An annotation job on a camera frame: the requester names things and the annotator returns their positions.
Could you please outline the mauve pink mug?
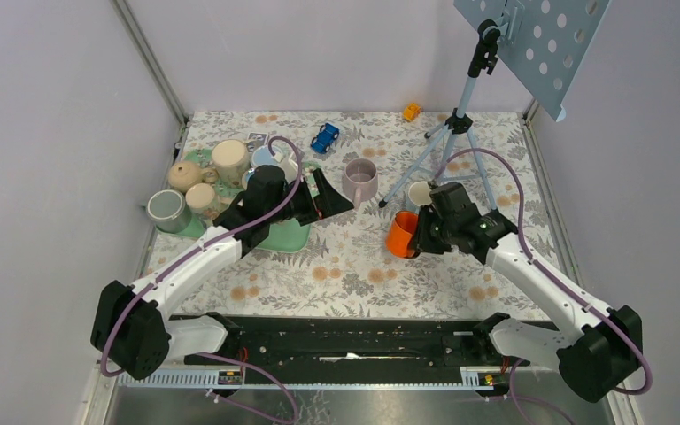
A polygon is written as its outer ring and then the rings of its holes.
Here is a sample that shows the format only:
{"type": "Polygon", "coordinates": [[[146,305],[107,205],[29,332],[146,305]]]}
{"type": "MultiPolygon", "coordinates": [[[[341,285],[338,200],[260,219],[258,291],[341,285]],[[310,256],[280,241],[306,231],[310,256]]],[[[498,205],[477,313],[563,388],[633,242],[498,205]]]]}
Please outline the mauve pink mug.
{"type": "Polygon", "coordinates": [[[355,209],[373,199],[378,191],[377,167],[369,159],[356,158],[350,161],[345,166],[342,180],[343,192],[355,209]]]}

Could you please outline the orange mug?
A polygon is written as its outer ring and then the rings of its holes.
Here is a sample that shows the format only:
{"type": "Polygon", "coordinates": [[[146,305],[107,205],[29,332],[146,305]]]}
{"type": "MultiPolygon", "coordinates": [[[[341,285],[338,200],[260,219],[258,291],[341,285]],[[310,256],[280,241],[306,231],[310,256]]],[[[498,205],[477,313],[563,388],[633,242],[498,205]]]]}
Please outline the orange mug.
{"type": "Polygon", "coordinates": [[[411,246],[418,219],[418,214],[415,212],[396,213],[385,240],[389,253],[402,259],[414,259],[419,256],[419,253],[411,246]]]}

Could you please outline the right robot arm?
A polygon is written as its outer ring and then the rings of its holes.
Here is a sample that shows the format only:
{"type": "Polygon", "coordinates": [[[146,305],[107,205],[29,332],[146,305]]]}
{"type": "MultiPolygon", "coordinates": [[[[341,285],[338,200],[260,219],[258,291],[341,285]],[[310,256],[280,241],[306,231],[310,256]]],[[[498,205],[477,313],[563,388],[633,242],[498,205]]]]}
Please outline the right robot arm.
{"type": "Polygon", "coordinates": [[[500,211],[479,212],[462,184],[429,188],[431,202],[419,210],[411,248],[471,255],[519,288],[554,326],[542,328],[494,313],[473,330],[477,360],[493,365],[505,356],[549,368],[588,402],[600,401],[634,372],[648,368],[642,321],[633,309],[610,307],[545,263],[500,211]]]}

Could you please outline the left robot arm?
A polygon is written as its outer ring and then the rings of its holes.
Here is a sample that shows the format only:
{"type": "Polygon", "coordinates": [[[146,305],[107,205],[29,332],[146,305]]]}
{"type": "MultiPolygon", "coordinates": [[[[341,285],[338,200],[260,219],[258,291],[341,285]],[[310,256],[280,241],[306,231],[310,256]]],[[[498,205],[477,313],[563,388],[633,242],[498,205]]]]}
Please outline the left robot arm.
{"type": "Polygon", "coordinates": [[[354,209],[352,198],[331,186],[320,169],[312,182],[287,182],[278,166],[259,166],[231,204],[184,253],[131,284],[108,283],[97,305],[89,341],[135,379],[163,363],[207,353],[227,364],[239,341],[227,325],[206,313],[173,319],[178,306],[222,268],[235,264],[269,237],[273,224],[296,220],[305,226],[354,209]]]}

